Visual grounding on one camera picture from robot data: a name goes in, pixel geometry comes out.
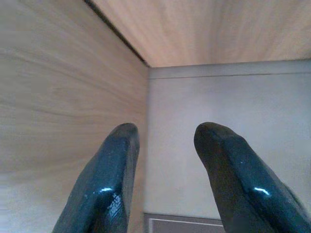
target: gray panel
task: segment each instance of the gray panel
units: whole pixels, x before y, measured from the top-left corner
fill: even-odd
[[[220,219],[193,144],[196,127],[210,121],[247,138],[311,213],[311,73],[152,79],[149,87],[145,212]]]
[[[146,233],[225,233],[220,220],[145,214]]]
[[[311,60],[160,67],[150,69],[150,79],[211,76],[310,73]]]

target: wood grain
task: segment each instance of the wood grain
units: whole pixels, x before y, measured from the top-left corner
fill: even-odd
[[[151,67],[311,58],[310,0],[94,0]]]
[[[118,124],[141,137],[129,232],[141,232],[148,68],[82,1],[2,1],[0,159],[5,232],[50,232]]]

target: glossy black surface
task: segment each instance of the glossy black surface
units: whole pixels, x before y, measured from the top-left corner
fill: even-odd
[[[137,127],[116,127],[78,177],[53,233],[126,233],[138,153]]]
[[[301,203],[244,138],[206,122],[197,127],[194,145],[226,232],[311,233],[311,220]]]

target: white wall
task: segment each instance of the white wall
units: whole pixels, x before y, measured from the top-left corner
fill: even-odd
[[[311,61],[150,73],[147,213],[220,218],[193,145],[205,121],[242,135],[311,212]]]

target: wooden wall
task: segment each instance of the wooden wall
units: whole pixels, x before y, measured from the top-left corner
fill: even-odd
[[[83,1],[0,3],[0,166],[5,232],[50,232],[118,124],[141,151],[129,232],[141,232],[148,68]]]
[[[310,0],[94,0],[151,67],[311,58]]]

